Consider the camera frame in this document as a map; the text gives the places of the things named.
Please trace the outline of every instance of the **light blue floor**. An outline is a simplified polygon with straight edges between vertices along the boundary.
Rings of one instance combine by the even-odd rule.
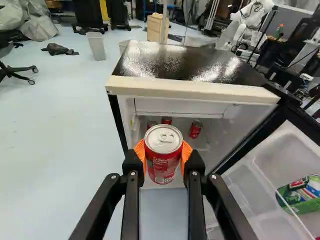
[[[107,32],[106,60],[97,62],[86,36],[58,28],[59,36],[25,42],[2,59],[40,72],[23,73],[34,78],[33,86],[13,77],[0,83],[1,240],[68,239],[104,177],[122,172],[124,154],[104,84],[120,57],[118,42],[146,40],[147,33]],[[172,24],[169,32],[184,35],[185,28]],[[192,29],[187,36],[207,39]],[[48,43],[80,55],[50,56],[41,51]],[[143,239],[187,239],[186,195],[185,189],[141,192]],[[122,203],[105,239],[119,239]]]

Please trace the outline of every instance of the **pull tab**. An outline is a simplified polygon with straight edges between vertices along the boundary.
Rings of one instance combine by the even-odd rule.
[[[159,135],[159,141],[162,143],[173,143],[174,138],[175,136],[170,132],[161,133]]]

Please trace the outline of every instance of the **black fridge top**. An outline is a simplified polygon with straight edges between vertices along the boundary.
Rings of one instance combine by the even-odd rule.
[[[112,75],[265,87],[286,101],[300,103],[234,53],[208,47],[131,40]]]

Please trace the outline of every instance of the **chair wheel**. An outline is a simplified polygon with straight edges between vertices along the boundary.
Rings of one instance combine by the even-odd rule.
[[[28,80],[28,84],[30,84],[30,85],[35,85],[36,84],[36,82],[34,81],[34,80]]]
[[[35,74],[37,74],[39,72],[39,69],[35,66],[32,68],[32,72],[34,72]]]

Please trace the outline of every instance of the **green package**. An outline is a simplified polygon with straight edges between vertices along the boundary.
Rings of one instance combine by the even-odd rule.
[[[320,174],[314,173],[300,180],[279,187],[278,192],[293,211],[298,214],[308,214],[320,210]],[[275,194],[279,205],[288,213],[291,210],[285,205],[279,195]]]

